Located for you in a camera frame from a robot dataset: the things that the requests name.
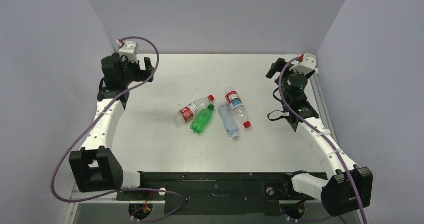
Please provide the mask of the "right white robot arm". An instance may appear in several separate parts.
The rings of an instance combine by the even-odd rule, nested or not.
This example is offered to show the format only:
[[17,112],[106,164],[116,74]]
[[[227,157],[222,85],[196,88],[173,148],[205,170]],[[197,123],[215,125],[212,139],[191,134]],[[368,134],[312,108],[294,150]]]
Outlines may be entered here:
[[316,72],[316,59],[301,55],[290,61],[278,58],[266,77],[275,80],[278,101],[282,105],[282,118],[302,136],[324,167],[327,178],[316,177],[299,170],[287,174],[282,184],[283,193],[294,198],[305,194],[318,199],[333,217],[359,211],[362,222],[368,218],[366,207],[371,203],[373,173],[351,159],[324,126],[319,113],[312,107],[305,93],[309,79]]

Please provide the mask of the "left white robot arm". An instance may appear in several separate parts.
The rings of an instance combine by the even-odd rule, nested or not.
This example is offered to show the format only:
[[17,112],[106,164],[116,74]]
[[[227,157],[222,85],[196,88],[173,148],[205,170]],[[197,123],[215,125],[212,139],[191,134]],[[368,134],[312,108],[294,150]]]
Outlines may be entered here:
[[154,71],[151,59],[140,61],[129,55],[114,53],[101,60],[103,78],[97,94],[96,123],[89,128],[79,150],[71,151],[69,163],[81,192],[126,189],[136,199],[148,195],[149,185],[140,171],[126,171],[112,152],[119,119],[129,100],[128,87],[133,82],[149,81]]

